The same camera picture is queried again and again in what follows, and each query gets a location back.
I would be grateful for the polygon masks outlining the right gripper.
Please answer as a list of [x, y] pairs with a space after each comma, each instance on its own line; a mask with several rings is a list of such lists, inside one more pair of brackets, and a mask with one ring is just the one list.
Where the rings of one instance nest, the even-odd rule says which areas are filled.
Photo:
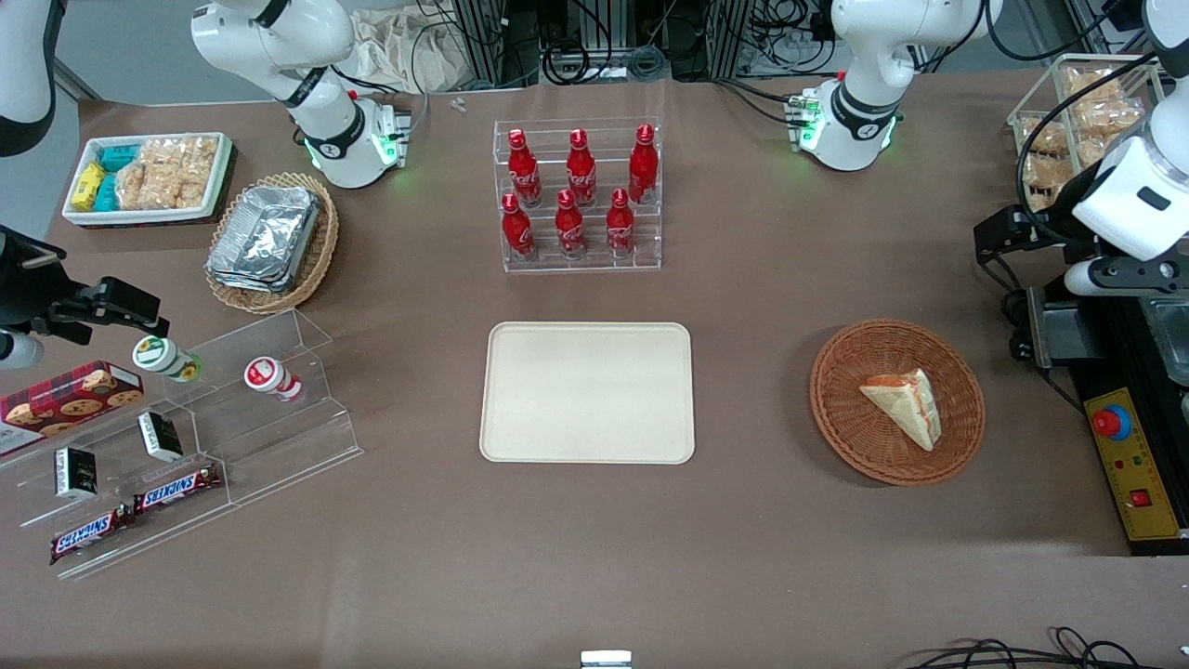
[[102, 278], [93, 291], [95, 308], [54, 307], [69, 297], [65, 251], [1, 226], [1, 326], [32, 332], [46, 317], [56, 337], [92, 337], [92, 326], [126, 326], [166, 337], [171, 323], [161, 317], [161, 299], [127, 282]]

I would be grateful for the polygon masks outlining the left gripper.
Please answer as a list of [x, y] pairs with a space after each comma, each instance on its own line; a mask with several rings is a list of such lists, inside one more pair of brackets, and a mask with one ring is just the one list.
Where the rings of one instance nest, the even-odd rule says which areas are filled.
[[[1155, 261], [1185, 236], [1185, 138], [1122, 138], [1102, 160], [1067, 183], [1052, 219], [1072, 216], [1138, 261]], [[993, 272], [1065, 272], [1064, 245], [1006, 206], [973, 228], [975, 253]]]

